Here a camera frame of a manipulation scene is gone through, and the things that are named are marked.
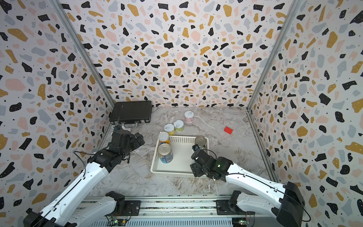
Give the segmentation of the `tall yellow orange can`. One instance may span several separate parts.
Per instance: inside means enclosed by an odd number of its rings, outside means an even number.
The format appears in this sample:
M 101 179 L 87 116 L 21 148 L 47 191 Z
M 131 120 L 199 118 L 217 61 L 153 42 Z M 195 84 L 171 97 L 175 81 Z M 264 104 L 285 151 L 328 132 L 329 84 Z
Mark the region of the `tall yellow orange can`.
M 159 144 L 170 144 L 168 132 L 164 131 L 164 132 L 159 133 L 158 139 L 159 139 Z

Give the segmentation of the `dark tomato tin can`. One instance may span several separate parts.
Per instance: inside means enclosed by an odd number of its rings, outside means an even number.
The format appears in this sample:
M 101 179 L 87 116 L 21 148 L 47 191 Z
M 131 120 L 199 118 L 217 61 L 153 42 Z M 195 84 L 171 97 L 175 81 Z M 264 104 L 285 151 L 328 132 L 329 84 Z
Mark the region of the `dark tomato tin can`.
M 197 149 L 205 149 L 207 148 L 207 140 L 203 136 L 198 136 L 195 138 L 195 145 Z

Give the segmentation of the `blue tin can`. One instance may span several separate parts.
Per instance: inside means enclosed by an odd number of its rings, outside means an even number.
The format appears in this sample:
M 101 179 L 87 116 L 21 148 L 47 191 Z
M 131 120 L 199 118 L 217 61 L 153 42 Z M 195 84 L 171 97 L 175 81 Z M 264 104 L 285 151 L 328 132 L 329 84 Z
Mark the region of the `blue tin can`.
M 158 152 L 159 158 L 162 163 L 167 164 L 173 160 L 173 153 L 172 153 L 171 145 L 169 145 L 167 143 L 163 143 L 163 144 L 159 145 L 157 152 Z

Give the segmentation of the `yellow pineapple small can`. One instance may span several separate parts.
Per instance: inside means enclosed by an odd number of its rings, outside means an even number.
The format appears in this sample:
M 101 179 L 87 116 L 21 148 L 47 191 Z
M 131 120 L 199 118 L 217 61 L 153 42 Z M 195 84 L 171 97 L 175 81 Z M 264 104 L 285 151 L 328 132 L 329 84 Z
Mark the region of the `yellow pineapple small can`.
M 173 136 L 175 135 L 175 126 L 173 124 L 166 124 L 164 126 L 164 131 Z

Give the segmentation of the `light green small can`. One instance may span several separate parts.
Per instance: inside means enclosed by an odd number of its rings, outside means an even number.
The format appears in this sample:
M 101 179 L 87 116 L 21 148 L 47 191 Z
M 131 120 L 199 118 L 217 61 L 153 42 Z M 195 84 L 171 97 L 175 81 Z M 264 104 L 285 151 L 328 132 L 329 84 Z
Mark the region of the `light green small can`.
M 182 120 L 175 121 L 174 128 L 175 128 L 175 131 L 182 132 L 184 130 L 184 122 Z

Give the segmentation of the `pink small can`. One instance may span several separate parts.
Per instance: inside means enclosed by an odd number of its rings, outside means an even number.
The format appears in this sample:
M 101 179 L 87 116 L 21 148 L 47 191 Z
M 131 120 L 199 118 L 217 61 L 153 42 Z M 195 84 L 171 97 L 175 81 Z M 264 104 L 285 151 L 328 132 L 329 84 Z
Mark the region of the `pink small can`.
M 194 112 L 193 111 L 186 111 L 184 113 L 184 120 L 186 123 L 192 123 L 194 121 Z

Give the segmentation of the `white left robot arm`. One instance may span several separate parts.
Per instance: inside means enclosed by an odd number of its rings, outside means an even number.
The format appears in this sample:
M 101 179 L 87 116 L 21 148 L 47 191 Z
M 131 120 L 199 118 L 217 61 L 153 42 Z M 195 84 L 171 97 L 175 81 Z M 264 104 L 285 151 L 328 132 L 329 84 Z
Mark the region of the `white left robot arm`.
M 107 193 L 95 204 L 76 213 L 90 191 L 122 161 L 129 162 L 130 153 L 145 141 L 140 133 L 132 134 L 127 130 L 113 133 L 112 140 L 106 148 L 91 154 L 84 170 L 49 205 L 36 213 L 28 209 L 24 218 L 25 227 L 88 227 L 104 216 L 126 214 L 132 209 L 126 207 L 125 196 L 116 192 Z

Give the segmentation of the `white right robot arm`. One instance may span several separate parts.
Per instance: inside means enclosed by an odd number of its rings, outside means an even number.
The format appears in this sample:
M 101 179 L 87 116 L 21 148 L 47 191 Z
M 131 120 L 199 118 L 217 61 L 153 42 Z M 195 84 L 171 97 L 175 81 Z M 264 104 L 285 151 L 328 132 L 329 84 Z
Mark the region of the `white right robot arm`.
M 284 227 L 299 227 L 306 213 L 305 201 L 298 186 L 292 182 L 277 183 L 257 176 L 233 161 L 216 155 L 198 145 L 193 146 L 190 165 L 195 177 L 206 176 L 242 187 L 254 196 L 233 191 L 227 204 L 218 202 L 217 211 L 223 214 L 265 214 L 277 220 Z

